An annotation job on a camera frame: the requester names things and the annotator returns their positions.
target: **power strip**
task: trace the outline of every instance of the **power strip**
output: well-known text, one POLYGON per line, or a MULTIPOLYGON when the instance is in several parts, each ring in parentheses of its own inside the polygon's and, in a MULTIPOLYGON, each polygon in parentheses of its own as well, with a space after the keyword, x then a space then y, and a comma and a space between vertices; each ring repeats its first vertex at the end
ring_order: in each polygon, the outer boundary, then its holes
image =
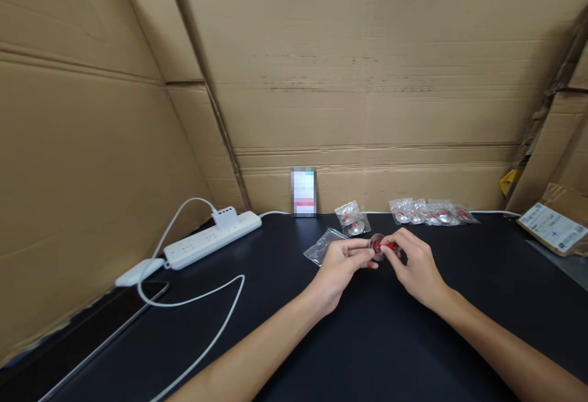
POLYGON ((215 250, 232 243, 243 235, 262 225, 262 219, 255 213, 247 211, 237 217, 235 225, 221 230, 218 226, 196 233, 167 246, 165 257, 174 270, 180 270, 187 265, 210 255, 215 250))

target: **label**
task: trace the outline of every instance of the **label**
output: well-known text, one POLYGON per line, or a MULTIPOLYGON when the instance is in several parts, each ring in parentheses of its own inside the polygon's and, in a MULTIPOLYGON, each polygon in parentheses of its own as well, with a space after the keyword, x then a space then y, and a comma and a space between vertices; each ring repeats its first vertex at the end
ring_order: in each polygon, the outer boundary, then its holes
POLYGON ((541 203, 535 204, 519 221, 561 252, 567 252, 588 233, 584 226, 541 203))

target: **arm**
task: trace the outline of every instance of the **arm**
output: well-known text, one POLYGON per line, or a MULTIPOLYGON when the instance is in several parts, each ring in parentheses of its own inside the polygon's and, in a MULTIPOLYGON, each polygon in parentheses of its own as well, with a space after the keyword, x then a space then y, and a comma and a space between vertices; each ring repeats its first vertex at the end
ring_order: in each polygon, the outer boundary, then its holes
POLYGON ((547 356, 514 336, 476 309, 441 278, 431 248, 406 229, 382 240, 394 243, 408 257, 405 266, 399 252, 386 246, 398 280, 419 302, 450 324, 490 364, 523 402, 588 401, 588 385, 547 356))
POLYGON ((377 268, 367 240, 335 241, 310 285, 250 335, 193 377, 173 402, 253 400, 314 325, 332 312, 353 274, 377 268))

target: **small plastic bag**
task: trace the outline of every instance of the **small plastic bag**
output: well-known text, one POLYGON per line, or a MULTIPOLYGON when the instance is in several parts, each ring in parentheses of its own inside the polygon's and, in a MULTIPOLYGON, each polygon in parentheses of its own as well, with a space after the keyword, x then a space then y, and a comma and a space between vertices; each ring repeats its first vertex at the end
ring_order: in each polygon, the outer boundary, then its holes
POLYGON ((304 256, 320 267, 323 264, 327 250, 329 250, 329 245, 333 241, 348 239, 349 237, 346 237, 337 230, 327 227, 323 236, 313 246, 304 251, 304 256))
POLYGON ((396 224, 410 223, 409 211, 412 209, 412 198, 390 200, 388 204, 396 224))
POLYGON ((414 200, 409 209, 408 217, 410 218, 411 224, 423 224, 424 213, 423 210, 426 207, 427 202, 424 199, 414 200))
POLYGON ((470 207, 464 203, 454 204, 453 212, 466 224, 480 224, 478 219, 470 212, 470 207))
POLYGON ((441 220, 437 217, 437 208, 433 204, 428 204, 423 209, 424 223, 427 226, 444 226, 441 220))
POLYGON ((465 224, 453 210, 453 204, 449 200, 430 200, 431 213, 441 222, 441 226, 460 226, 465 224))
POLYGON ((336 208, 335 213, 346 236, 354 237, 372 230, 367 214, 360 209, 355 200, 336 208))

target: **yellow object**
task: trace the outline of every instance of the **yellow object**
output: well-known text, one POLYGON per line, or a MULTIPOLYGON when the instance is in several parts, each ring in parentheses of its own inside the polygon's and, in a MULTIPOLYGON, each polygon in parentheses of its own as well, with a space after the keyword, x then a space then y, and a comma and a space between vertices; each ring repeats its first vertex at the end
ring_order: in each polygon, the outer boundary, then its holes
POLYGON ((508 195, 508 191, 510 189, 510 185, 512 183, 516 183, 519 181, 521 177, 522 170, 513 169, 508 174, 500 179, 500 189, 502 190, 502 194, 506 197, 508 195))

